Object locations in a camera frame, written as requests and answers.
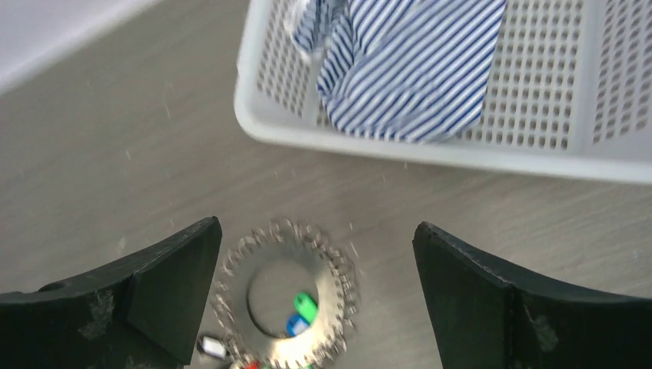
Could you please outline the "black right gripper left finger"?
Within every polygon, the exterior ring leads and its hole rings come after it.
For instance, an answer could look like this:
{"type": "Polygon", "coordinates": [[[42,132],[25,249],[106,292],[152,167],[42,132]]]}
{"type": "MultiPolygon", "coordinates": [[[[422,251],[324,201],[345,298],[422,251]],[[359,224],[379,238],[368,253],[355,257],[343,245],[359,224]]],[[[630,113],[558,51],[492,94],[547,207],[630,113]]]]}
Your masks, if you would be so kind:
{"type": "Polygon", "coordinates": [[[1,296],[3,368],[181,368],[191,362],[222,239],[206,217],[35,292],[1,296]]]}

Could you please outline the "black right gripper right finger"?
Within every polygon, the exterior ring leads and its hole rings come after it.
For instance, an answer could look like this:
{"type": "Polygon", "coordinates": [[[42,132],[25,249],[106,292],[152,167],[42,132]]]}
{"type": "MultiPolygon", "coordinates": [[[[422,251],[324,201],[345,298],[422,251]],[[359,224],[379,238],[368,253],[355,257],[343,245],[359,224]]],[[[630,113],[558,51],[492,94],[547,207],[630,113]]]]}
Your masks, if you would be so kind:
{"type": "Polygon", "coordinates": [[[523,268],[424,222],[412,241],[445,368],[649,368],[651,301],[523,268]]]}

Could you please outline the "green key tag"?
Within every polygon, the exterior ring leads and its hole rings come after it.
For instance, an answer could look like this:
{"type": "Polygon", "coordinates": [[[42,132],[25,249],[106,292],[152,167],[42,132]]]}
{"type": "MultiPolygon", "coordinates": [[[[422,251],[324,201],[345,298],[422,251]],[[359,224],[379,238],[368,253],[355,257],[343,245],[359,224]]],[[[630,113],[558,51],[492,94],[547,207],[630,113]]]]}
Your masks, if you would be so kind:
{"type": "Polygon", "coordinates": [[[305,292],[300,292],[295,295],[294,308],[308,324],[314,322],[319,312],[318,304],[310,294],[305,292]]]}

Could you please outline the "round metal key organizer disc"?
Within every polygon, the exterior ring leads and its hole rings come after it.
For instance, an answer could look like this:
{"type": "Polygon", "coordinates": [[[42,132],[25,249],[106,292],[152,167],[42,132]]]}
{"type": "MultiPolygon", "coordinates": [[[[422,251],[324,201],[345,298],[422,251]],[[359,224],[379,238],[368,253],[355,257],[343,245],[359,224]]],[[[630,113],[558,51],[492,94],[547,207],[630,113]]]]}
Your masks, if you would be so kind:
{"type": "Polygon", "coordinates": [[[237,362],[258,361],[269,368],[323,368],[347,350],[358,312],[358,283],[353,262],[331,246],[317,225],[288,218],[255,228],[225,252],[210,297],[225,346],[237,362]],[[303,267],[317,289],[318,312],[297,337],[277,338],[263,332],[250,315],[248,289],[268,263],[289,260],[303,267]]]}

